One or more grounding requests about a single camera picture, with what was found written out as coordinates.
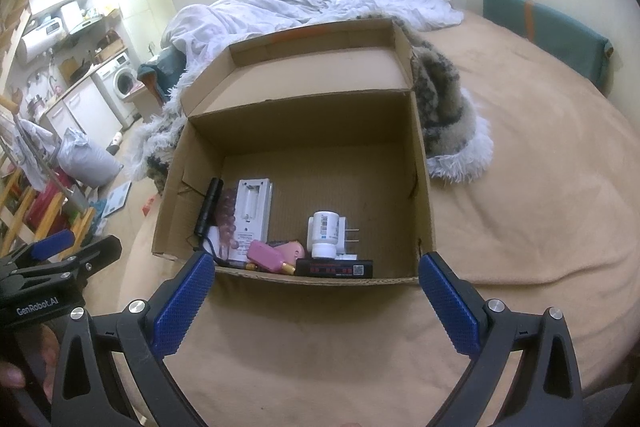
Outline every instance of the washing machine door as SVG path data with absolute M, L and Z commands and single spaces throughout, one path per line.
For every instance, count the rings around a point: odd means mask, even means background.
M 113 91 L 119 99 L 124 99 L 138 83 L 136 71 L 122 68 L 113 76 Z

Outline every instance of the wooden handle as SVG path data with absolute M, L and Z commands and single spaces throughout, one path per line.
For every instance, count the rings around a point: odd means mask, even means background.
M 18 114 L 20 112 L 20 106 L 18 106 L 17 103 L 12 102 L 7 97 L 2 96 L 1 94 L 0 94 L 0 105 L 2 105 L 2 107 L 7 108 L 9 111 L 11 111 L 12 114 Z

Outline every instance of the human hand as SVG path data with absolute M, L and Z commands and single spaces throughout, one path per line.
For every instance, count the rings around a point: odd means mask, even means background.
M 53 331 L 41 325 L 40 327 L 40 356 L 45 363 L 45 379 L 42 384 L 47 399 L 51 402 L 53 397 L 53 379 L 56 374 L 56 364 L 60 354 L 60 345 Z M 5 362 L 0 353 L 0 387 L 7 389 L 23 389 L 26 385 L 24 374 L 20 368 L 12 363 Z

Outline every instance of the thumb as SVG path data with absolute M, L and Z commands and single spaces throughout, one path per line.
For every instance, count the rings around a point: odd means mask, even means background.
M 25 386 L 24 375 L 15 365 L 0 360 L 0 387 L 21 389 Z

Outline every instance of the white bottle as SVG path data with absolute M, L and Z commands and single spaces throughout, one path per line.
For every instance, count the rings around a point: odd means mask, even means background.
M 322 210 L 311 218 L 311 257 L 335 259 L 338 245 L 338 222 L 335 212 Z

